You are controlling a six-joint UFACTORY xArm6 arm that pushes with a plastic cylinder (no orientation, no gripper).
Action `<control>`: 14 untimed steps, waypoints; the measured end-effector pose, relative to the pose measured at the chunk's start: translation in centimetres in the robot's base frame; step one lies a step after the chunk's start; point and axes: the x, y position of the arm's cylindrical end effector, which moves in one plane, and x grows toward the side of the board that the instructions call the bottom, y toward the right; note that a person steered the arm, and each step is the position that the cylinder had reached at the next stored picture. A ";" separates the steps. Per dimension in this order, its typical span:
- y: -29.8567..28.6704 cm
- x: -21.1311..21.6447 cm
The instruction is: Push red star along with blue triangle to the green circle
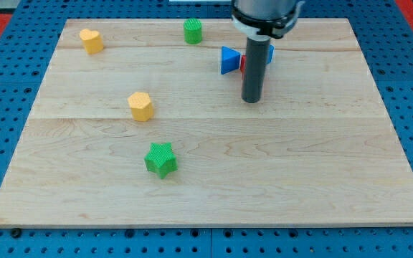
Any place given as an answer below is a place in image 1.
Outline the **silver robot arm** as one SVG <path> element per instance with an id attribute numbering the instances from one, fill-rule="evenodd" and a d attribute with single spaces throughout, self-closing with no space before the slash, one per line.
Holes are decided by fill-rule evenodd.
<path id="1" fill-rule="evenodd" d="M 282 39 L 296 25 L 304 1 L 232 0 L 232 23 L 247 38 Z"/>

